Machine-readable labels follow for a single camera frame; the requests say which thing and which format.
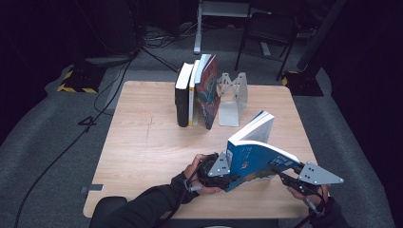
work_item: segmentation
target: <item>yellow and black tape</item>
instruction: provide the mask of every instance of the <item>yellow and black tape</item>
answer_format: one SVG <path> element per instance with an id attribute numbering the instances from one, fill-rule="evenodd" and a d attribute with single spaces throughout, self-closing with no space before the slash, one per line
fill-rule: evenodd
<path id="1" fill-rule="evenodd" d="M 297 71 L 286 71 L 286 72 L 282 73 L 281 82 L 282 82 L 283 86 L 288 87 L 287 75 L 289 75 L 289 74 L 299 74 L 299 72 L 297 72 Z"/>
<path id="2" fill-rule="evenodd" d="M 65 92 L 85 92 L 85 93 L 98 93 L 99 82 L 92 83 L 91 80 L 81 80 L 80 76 L 77 76 L 72 68 L 60 83 L 57 91 Z"/>

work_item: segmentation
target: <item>wooden table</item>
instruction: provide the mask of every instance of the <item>wooden table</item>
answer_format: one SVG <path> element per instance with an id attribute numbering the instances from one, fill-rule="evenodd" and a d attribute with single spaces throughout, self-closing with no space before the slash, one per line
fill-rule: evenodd
<path id="1" fill-rule="evenodd" d="M 302 162 L 316 162 L 288 88 L 249 85 L 248 106 L 240 126 L 262 109 L 275 116 L 270 144 L 296 155 Z M 169 183 L 196 154 L 225 150 L 227 139 L 240 127 L 219 126 L 218 122 L 214 121 L 211 130 L 205 129 L 203 122 L 179 127 L 173 83 L 126 82 L 92 181 L 103 184 L 104 189 L 88 193 L 84 215 L 90 218 L 101 198 L 122 196 L 133 200 L 151 186 Z M 292 170 L 286 173 L 296 176 Z M 281 219 L 306 214 L 305 204 L 294 199 L 276 176 L 229 193 L 195 198 L 182 205 L 174 218 Z"/>

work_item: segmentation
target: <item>black book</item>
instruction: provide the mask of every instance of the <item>black book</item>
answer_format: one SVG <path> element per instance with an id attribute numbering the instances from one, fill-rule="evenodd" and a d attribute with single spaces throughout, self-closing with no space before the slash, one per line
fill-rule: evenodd
<path id="1" fill-rule="evenodd" d="M 189 79 L 193 64 L 184 63 L 175 83 L 175 106 L 178 125 L 186 127 L 189 118 Z"/>

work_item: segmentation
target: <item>gray carpet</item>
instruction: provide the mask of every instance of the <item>gray carpet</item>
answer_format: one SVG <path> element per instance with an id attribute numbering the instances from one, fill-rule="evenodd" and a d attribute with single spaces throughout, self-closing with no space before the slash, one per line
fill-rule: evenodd
<path id="1" fill-rule="evenodd" d="M 193 42 L 194 36 L 190 36 L 149 51 L 179 67 L 183 61 L 191 63 L 200 58 L 193 54 Z M 219 73 L 225 71 L 234 76 L 239 43 L 239 29 L 209 30 L 203 34 L 201 52 L 216 53 Z M 285 69 L 296 69 L 304 49 L 304 42 L 296 43 Z M 240 59 L 240 71 L 246 72 L 250 85 L 280 85 L 275 81 L 279 66 L 277 62 L 253 55 L 244 54 Z M 56 92 L 67 66 L 57 81 L 46 86 L 45 100 L 14 127 L 0 148 L 0 227 L 13 226 L 19 205 L 34 181 L 85 129 L 77 123 L 98 115 L 94 106 L 104 108 L 117 88 L 116 84 L 109 85 L 120 75 L 121 68 L 107 70 L 100 86 L 100 90 L 106 89 L 104 93 Z M 125 78 L 173 82 L 175 76 L 167 66 L 142 51 Z M 330 96 L 331 85 L 326 73 L 321 70 L 317 79 L 324 97 L 294 97 L 294 100 L 318 164 L 345 180 L 331 188 L 332 196 L 340 202 L 343 214 L 354 227 L 394 227 L 383 187 Z M 106 112 L 113 114 L 113 108 Z M 111 119 L 102 115 L 49 169 L 29 195 L 18 227 L 89 225 L 89 218 L 82 212 L 86 195 L 80 191 L 82 186 L 91 184 Z M 280 227 L 293 227 L 298 222 L 299 218 L 282 219 Z"/>

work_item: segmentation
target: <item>open book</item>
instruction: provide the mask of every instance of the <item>open book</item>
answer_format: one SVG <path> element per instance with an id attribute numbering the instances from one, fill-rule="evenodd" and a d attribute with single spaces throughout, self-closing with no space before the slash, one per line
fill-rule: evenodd
<path id="1" fill-rule="evenodd" d="M 276 174 L 270 164 L 281 171 L 299 165 L 296 156 L 267 143 L 274 116 L 261 111 L 249 124 L 228 139 L 226 157 L 229 162 L 231 182 L 226 192 L 251 182 L 270 180 Z"/>

